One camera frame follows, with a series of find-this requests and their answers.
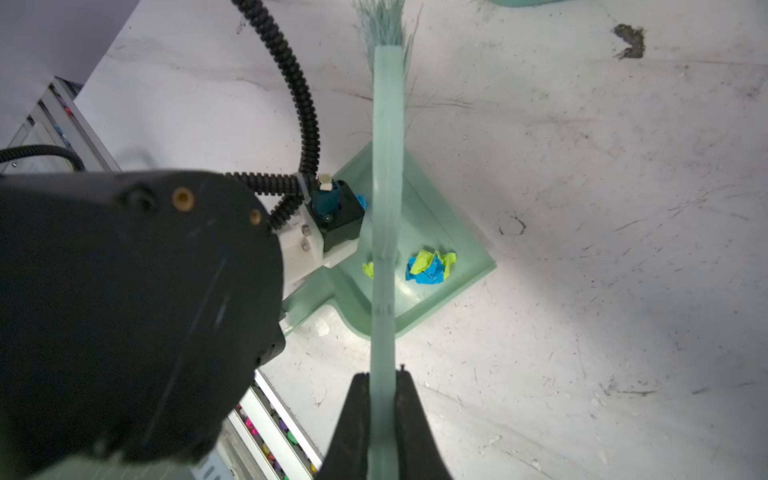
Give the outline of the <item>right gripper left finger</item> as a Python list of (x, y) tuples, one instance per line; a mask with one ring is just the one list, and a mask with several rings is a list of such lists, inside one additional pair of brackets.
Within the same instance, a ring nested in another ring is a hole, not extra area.
[(366, 479), (370, 436), (369, 373), (353, 376), (318, 480)]

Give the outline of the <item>green trash bin with bag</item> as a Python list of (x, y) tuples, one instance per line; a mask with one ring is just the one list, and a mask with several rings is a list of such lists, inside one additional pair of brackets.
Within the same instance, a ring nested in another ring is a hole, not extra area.
[(537, 7), (561, 1), (562, 0), (490, 0), (491, 3), (506, 8)]

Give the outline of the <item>paper scraps cluster far left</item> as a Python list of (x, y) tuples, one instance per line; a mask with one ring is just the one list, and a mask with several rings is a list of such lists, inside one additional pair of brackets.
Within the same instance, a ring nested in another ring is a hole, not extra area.
[(439, 251), (421, 250), (415, 257), (410, 257), (406, 264), (405, 280), (421, 285), (443, 283), (451, 276), (451, 269), (457, 262), (457, 254)]

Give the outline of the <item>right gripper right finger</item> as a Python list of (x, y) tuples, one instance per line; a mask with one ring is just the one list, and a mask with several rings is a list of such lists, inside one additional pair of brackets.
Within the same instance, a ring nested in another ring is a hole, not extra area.
[(396, 372), (395, 432), (400, 479), (452, 479), (434, 440), (412, 375), (403, 367)]

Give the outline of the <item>green hand brush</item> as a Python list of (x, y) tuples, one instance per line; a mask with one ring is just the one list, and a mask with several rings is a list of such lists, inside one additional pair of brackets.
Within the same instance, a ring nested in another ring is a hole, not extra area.
[(370, 436), (367, 477), (399, 477), (396, 441), (395, 267), (402, 206), (406, 40), (402, 1), (357, 1), (373, 79)]

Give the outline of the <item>green plastic dustpan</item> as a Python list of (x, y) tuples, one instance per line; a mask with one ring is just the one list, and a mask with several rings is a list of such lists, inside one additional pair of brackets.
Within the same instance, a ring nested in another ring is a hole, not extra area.
[[(332, 267), (311, 273), (284, 300), (290, 334), (324, 306), (333, 307), (346, 326), (368, 339), (373, 280), (363, 271), (372, 261), (372, 227), (363, 220), (357, 250)], [(442, 283), (422, 285), (405, 277), (407, 261), (422, 250), (455, 253), (457, 263)], [(452, 209), (417, 161), (406, 153), (395, 284), (395, 334), (400, 337), (450, 303), (496, 268), (485, 245)]]

